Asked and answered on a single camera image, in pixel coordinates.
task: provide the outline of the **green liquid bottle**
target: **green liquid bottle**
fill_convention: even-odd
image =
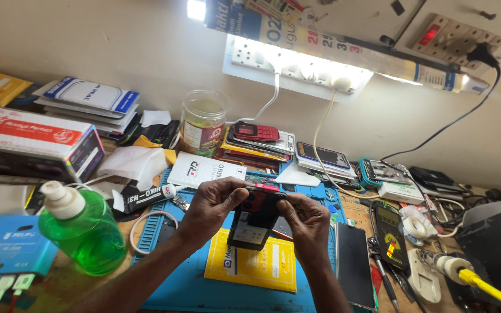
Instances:
[[[102,196],[58,181],[48,181],[40,191],[46,209],[38,227],[45,238],[89,275],[106,275],[121,266],[127,255],[125,238]]]

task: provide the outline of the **jar label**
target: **jar label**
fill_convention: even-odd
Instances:
[[[183,141],[195,149],[211,149],[221,141],[224,125],[216,128],[201,128],[185,121]]]

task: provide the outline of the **white tape roll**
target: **white tape roll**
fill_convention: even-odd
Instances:
[[[405,219],[403,221],[403,228],[414,238],[423,239],[428,233],[424,224],[415,217],[408,217]]]

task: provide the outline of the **wall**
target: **wall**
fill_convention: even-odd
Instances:
[[[226,34],[186,17],[185,0],[0,0],[0,71],[49,82],[70,75],[141,93],[145,109],[180,116],[183,95],[214,89],[228,119],[253,117],[273,87],[222,73]],[[483,76],[494,80],[492,71]],[[318,145],[350,160],[410,149],[470,110],[481,96],[375,75],[352,105],[336,105]],[[259,121],[311,142],[326,100],[281,90]],[[501,82],[489,101],[419,151],[391,161],[501,187]]]

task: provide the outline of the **hand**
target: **hand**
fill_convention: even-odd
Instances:
[[[219,231],[227,214],[247,199],[250,183],[233,177],[201,183],[176,234],[185,244],[202,248]]]
[[[330,211],[300,193],[287,194],[287,200],[278,201],[277,207],[291,227],[295,255],[304,271],[330,266]]]

